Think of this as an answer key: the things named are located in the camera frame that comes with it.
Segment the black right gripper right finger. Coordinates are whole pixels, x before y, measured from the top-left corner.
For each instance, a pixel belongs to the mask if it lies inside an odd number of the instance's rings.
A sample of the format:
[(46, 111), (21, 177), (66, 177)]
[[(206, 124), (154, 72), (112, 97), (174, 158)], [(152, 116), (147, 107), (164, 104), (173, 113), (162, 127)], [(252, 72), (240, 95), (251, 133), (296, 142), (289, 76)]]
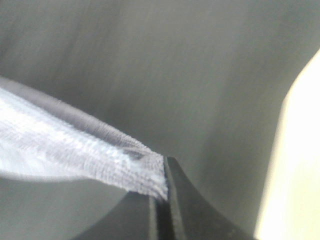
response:
[(253, 238), (224, 217), (201, 196), (175, 158), (165, 158), (164, 169), (174, 240), (251, 240)]

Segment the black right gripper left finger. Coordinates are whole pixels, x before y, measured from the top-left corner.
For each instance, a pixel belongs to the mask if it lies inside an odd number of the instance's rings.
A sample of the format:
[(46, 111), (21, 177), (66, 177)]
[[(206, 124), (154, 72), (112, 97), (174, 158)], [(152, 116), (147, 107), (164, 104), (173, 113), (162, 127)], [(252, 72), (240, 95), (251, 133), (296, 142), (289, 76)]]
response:
[(124, 198), (101, 220), (75, 240), (158, 240), (157, 205), (154, 197), (135, 192)]

